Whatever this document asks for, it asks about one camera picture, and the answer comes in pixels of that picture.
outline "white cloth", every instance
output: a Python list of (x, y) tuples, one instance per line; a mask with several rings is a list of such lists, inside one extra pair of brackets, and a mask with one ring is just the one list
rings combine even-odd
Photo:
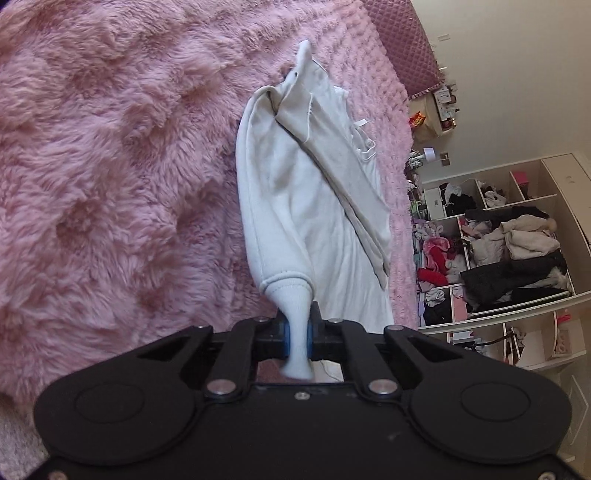
[(505, 237), (500, 228), (472, 242), (472, 253), (478, 267), (500, 262), (505, 250)]
[(461, 197), (462, 196), (462, 187), (448, 183), (447, 186), (445, 187), (445, 192), (443, 193), (443, 197), (445, 198), (446, 205), (449, 203), (449, 200), (453, 194)]
[(457, 299), (464, 298), (464, 287), (458, 285), (457, 287), (452, 288), (452, 295)]
[(533, 215), (521, 215), (518, 218), (501, 223), (501, 231), (509, 233), (513, 230), (524, 232), (535, 232), (550, 230), (551, 222), (545, 218), (539, 218)]
[(435, 285), (433, 285), (431, 282), (428, 282), (428, 281), (420, 281), (418, 283), (418, 286), (423, 293), (431, 291), (432, 289), (435, 288)]
[(512, 230), (505, 234), (505, 242), (513, 260), (543, 257), (560, 248), (558, 240), (544, 232)]
[(539, 287), (554, 287), (561, 290), (568, 290), (571, 293), (573, 291), (569, 278), (566, 275), (563, 275), (558, 267), (554, 267), (552, 270), (550, 270), (550, 273), (546, 278), (538, 280), (537, 282), (530, 285), (526, 285), (524, 288)]
[(311, 378), (310, 304), (324, 318), (392, 324), (389, 210), (379, 192), (375, 144), (350, 119), (334, 87), (300, 44), (295, 68), (257, 90), (236, 142), (246, 253), (256, 285), (285, 314), (291, 355), (284, 373)]
[(484, 194), (484, 200), (488, 208), (502, 207), (507, 203), (507, 199), (497, 192), (486, 192)]

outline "pile of clothes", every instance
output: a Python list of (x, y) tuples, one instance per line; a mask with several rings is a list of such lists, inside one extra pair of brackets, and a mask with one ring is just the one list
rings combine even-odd
[(507, 198), (505, 192), (502, 190), (497, 190), (491, 186), (482, 187), (480, 190), (488, 208), (502, 207), (503, 205), (506, 205)]
[(514, 306), (571, 291), (554, 237), (556, 222), (536, 207), (468, 210), (462, 232), (473, 268), (461, 273), (474, 312)]
[(415, 249), (420, 251), (421, 257), (417, 263), (417, 278), (422, 292), (460, 283), (460, 273), (467, 269), (462, 239), (447, 238), (442, 231), (443, 227), (434, 222), (414, 226), (415, 243), (418, 243)]
[(422, 295), (418, 312), (425, 325), (452, 322), (452, 303), (456, 321), (467, 319), (464, 292), (461, 286), (441, 290), (460, 283), (460, 273), (467, 269), (464, 245), (459, 237), (443, 236), (443, 227), (434, 222), (416, 222), (414, 225), (415, 261)]
[(442, 183), (439, 185), (439, 190), (441, 198), (444, 199), (447, 216), (462, 215), (465, 211), (476, 208), (474, 198), (462, 193), (462, 187), (458, 185)]

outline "cabinet door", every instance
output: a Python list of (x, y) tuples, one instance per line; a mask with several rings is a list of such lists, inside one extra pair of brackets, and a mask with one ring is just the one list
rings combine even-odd
[(589, 367), (589, 360), (584, 356), (560, 372), (560, 386), (569, 396), (573, 407), (573, 420), (560, 447), (560, 453), (565, 460), (571, 460), (569, 463), (574, 469), (586, 476), (591, 473), (591, 459), (587, 462), (587, 446), (591, 440)]
[(587, 240), (591, 239), (591, 179), (571, 154), (545, 158), (543, 162), (579, 221)]

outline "pink headboard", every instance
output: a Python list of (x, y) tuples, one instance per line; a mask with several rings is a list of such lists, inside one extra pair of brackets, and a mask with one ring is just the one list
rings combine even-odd
[(443, 79), (411, 0), (362, 1), (408, 96), (437, 89)]

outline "pink faux fur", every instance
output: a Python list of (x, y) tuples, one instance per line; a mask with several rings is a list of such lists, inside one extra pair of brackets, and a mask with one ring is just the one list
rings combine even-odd
[(308, 38), (372, 122), (391, 297), (416, 326), (406, 92), (359, 0), (12, 0), (0, 12), (0, 391), (191, 324), (271, 314), (246, 263), (233, 149)]

